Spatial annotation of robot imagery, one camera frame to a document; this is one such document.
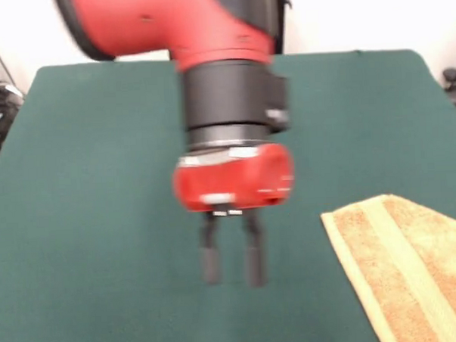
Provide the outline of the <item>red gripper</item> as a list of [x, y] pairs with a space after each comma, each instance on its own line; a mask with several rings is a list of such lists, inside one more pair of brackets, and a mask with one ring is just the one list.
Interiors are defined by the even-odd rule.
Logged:
[[[175, 196], [187, 210], [210, 211], [223, 204], [243, 210], [285, 202], [294, 176], [291, 153], [283, 145], [271, 143], [186, 154], [174, 169], [172, 184]], [[262, 287], [266, 283], [265, 239], [258, 210], [245, 210], [243, 222], [247, 279], [250, 287]], [[213, 212], [205, 212], [200, 249], [202, 275], [208, 284], [218, 284], [221, 277], [217, 228]]]

